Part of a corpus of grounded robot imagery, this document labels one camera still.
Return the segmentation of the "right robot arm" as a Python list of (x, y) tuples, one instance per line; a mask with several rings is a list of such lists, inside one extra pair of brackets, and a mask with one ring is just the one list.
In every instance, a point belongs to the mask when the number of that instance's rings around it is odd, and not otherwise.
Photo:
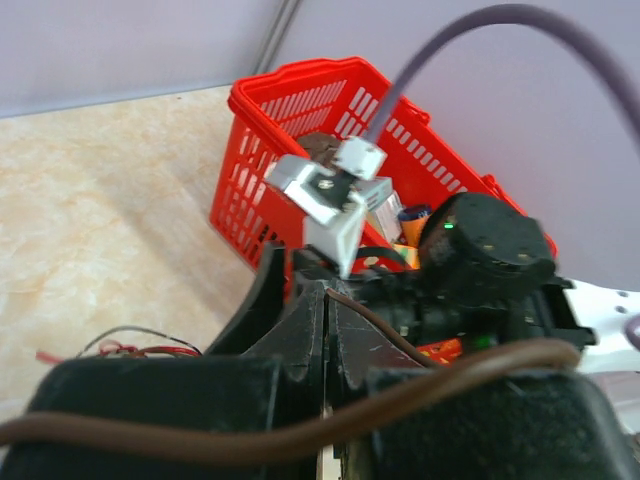
[(565, 279), (538, 221), (480, 193), (449, 197), (418, 241), (419, 266), (351, 276), (356, 299), (431, 356), (554, 338), (587, 374), (638, 372), (639, 295)]

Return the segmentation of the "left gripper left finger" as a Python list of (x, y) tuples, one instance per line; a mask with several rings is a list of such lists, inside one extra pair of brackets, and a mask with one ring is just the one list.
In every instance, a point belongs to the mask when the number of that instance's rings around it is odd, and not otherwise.
[[(263, 432), (317, 417), (323, 403), (325, 286), (285, 294), (271, 248), (239, 310), (202, 356), (83, 359), (53, 368), (28, 411), (64, 412), (212, 432)], [(317, 460), (219, 468), (52, 443), (13, 446), (5, 479), (312, 479)]]

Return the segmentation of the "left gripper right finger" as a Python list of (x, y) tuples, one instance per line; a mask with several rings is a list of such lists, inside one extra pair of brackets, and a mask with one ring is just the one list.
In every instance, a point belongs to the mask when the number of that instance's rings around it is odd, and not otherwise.
[(345, 479), (631, 479), (623, 373), (519, 370), (337, 446)]

